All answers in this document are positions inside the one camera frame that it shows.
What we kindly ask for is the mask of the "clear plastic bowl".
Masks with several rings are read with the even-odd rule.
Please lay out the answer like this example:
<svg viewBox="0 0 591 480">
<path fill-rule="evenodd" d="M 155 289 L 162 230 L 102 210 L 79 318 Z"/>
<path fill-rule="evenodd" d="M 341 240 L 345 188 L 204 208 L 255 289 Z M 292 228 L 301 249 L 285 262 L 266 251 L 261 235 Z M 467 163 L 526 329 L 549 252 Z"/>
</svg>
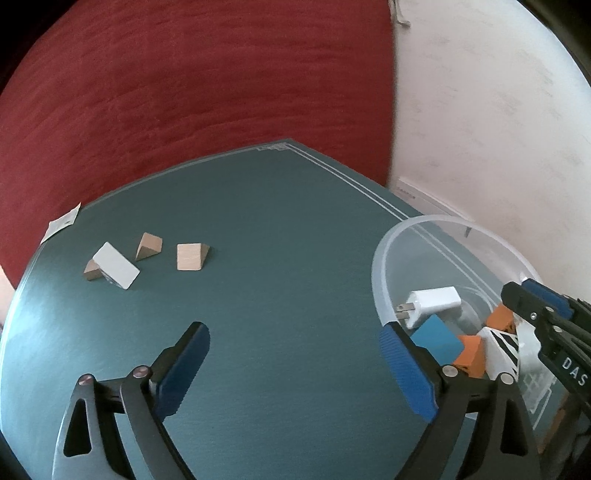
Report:
<svg viewBox="0 0 591 480">
<path fill-rule="evenodd" d="M 378 244 L 372 265 L 372 290 L 381 323 L 398 321 L 394 308 L 412 291 L 453 286 L 462 303 L 438 315 L 457 335 L 474 335 L 501 304 L 502 287 L 511 281 L 537 280 L 532 264 L 506 240 L 455 217 L 426 215 L 391 228 Z M 517 380 L 536 430 L 550 422 L 563 392 L 550 374 Z"/>
</svg>

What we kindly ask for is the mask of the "white power adapter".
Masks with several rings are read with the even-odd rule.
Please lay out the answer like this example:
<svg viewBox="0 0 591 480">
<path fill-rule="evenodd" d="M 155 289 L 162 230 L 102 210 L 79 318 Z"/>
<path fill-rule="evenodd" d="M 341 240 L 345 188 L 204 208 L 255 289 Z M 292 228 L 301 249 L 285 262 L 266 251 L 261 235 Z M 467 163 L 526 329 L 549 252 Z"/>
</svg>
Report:
<svg viewBox="0 0 591 480">
<path fill-rule="evenodd" d="M 407 329 L 418 328 L 431 315 L 457 308 L 462 299 L 453 286 L 412 291 L 407 300 L 394 308 L 398 321 Z"/>
</svg>

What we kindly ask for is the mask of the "small wooden wedge block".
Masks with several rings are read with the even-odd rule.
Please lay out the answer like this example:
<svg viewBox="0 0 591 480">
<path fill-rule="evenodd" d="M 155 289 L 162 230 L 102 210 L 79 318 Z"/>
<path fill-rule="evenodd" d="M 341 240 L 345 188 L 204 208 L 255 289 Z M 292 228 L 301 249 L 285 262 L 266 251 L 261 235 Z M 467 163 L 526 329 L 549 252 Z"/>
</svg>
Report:
<svg viewBox="0 0 591 480">
<path fill-rule="evenodd" d="M 162 245 L 161 237 L 144 232 L 136 249 L 135 260 L 140 261 L 159 254 L 162 251 Z"/>
</svg>

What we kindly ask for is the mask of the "orange striped wedge block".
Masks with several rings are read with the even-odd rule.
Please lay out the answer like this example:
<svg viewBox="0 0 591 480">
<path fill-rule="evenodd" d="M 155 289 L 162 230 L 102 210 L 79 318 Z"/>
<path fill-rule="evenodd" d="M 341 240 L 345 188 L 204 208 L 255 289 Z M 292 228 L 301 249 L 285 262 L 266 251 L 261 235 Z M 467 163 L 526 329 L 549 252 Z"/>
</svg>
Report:
<svg viewBox="0 0 591 480">
<path fill-rule="evenodd" d="M 507 333 L 516 334 L 513 313 L 502 304 L 498 305 L 489 315 L 483 327 L 490 327 Z M 464 351 L 453 362 L 453 365 L 467 373 L 472 378 L 484 378 L 487 376 L 485 372 L 484 344 L 481 338 L 477 336 L 477 333 L 474 335 L 459 336 L 464 344 Z"/>
</svg>

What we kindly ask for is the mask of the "brown rectangular wooden block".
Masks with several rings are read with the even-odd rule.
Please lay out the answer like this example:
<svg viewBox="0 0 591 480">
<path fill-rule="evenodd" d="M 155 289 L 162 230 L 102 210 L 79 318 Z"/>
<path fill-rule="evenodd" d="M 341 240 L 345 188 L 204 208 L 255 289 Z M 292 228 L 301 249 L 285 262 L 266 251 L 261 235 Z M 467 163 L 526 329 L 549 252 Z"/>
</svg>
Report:
<svg viewBox="0 0 591 480">
<path fill-rule="evenodd" d="M 93 281 L 102 278 L 103 273 L 97 263 L 90 259 L 84 268 L 83 276 L 87 281 Z"/>
</svg>

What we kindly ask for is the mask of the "light wooden wedge block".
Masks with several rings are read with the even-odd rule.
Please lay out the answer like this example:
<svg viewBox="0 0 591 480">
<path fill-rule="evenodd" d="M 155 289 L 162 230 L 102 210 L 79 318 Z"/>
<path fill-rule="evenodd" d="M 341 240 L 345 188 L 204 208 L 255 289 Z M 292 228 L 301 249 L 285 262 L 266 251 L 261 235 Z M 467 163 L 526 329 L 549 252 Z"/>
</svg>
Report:
<svg viewBox="0 0 591 480">
<path fill-rule="evenodd" d="M 176 246 L 176 267 L 178 271 L 200 271 L 209 251 L 204 243 L 185 243 Z"/>
</svg>

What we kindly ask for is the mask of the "white screw lid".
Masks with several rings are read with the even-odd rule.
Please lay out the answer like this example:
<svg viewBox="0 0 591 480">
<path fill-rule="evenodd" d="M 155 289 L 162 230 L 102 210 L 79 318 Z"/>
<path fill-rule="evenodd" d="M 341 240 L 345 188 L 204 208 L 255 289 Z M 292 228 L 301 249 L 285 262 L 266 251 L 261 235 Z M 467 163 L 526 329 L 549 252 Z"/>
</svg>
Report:
<svg viewBox="0 0 591 480">
<path fill-rule="evenodd" d="M 546 375 L 550 370 L 539 359 L 541 343 L 535 335 L 535 328 L 530 323 L 522 320 L 516 325 L 518 341 L 518 378 L 524 375 Z"/>
</svg>

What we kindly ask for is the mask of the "white paper leaflet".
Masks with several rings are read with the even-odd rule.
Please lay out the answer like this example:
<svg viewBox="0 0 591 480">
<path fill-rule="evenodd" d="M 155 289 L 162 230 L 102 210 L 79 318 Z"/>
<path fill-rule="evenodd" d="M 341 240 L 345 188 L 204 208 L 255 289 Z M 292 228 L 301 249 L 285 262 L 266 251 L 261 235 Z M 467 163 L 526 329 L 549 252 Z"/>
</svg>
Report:
<svg viewBox="0 0 591 480">
<path fill-rule="evenodd" d="M 76 221 L 81 206 L 82 203 L 78 203 L 69 212 L 65 213 L 57 219 L 50 221 L 40 243 L 43 244 L 61 230 L 72 226 Z"/>
</svg>

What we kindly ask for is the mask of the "green table mat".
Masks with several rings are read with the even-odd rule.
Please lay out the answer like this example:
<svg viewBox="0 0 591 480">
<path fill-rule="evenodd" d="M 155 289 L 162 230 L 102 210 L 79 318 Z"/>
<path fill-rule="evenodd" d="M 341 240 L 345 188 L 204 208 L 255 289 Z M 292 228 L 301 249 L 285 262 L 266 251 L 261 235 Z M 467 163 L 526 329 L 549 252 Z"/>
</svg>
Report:
<svg viewBox="0 0 591 480">
<path fill-rule="evenodd" d="M 380 348 L 378 244 L 419 217 L 304 146 L 250 147 L 171 168 L 93 202 L 42 244 L 1 345 L 1 430 L 33 479 L 53 479 L 79 377 L 150 366 L 193 322 L 211 344 L 163 425 L 196 479 L 398 479 L 428 426 Z M 162 251 L 136 261 L 144 232 Z M 140 273 L 87 281 L 109 242 Z M 204 243 L 200 271 L 176 246 Z"/>
</svg>

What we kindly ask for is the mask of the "blue block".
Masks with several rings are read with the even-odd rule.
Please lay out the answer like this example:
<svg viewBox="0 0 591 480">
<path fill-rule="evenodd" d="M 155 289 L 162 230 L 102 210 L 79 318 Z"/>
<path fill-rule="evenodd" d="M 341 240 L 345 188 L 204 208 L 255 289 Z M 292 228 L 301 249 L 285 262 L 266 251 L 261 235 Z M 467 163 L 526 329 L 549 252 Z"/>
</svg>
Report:
<svg viewBox="0 0 591 480">
<path fill-rule="evenodd" d="M 413 342 L 425 348 L 440 365 L 452 364 L 464 351 L 460 338 L 438 315 L 431 315 L 411 336 Z"/>
</svg>

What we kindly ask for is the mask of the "red quilted blanket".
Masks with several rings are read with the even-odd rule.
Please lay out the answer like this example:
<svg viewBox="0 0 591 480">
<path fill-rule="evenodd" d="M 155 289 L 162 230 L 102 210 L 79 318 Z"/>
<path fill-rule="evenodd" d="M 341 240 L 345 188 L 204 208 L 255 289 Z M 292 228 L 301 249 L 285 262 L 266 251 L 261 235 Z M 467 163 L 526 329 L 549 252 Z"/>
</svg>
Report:
<svg viewBox="0 0 591 480">
<path fill-rule="evenodd" d="M 290 138 L 388 180 L 383 1 L 79 1 L 1 94 L 1 265 L 48 223 L 186 160 Z"/>
</svg>

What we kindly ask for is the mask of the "grey striped triangle block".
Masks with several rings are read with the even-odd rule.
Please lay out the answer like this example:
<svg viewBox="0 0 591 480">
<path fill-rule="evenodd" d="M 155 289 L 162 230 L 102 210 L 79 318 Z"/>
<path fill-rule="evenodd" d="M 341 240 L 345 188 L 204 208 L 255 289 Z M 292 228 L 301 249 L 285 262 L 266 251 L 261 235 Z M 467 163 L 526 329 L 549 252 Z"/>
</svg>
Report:
<svg viewBox="0 0 591 480">
<path fill-rule="evenodd" d="M 483 327 L 477 336 L 481 338 L 485 351 L 485 372 L 491 380 L 502 373 L 519 379 L 519 342 L 516 334 L 490 327 Z"/>
</svg>

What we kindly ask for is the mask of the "white striped triangle block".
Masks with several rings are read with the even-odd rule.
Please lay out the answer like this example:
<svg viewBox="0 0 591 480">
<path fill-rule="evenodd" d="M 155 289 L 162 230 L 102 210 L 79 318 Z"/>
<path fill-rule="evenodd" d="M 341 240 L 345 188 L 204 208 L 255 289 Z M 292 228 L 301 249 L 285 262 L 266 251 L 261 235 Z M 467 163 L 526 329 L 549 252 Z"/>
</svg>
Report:
<svg viewBox="0 0 591 480">
<path fill-rule="evenodd" d="M 140 270 L 109 242 L 105 242 L 98 249 L 92 260 L 107 280 L 124 290 L 133 284 L 140 273 Z"/>
</svg>

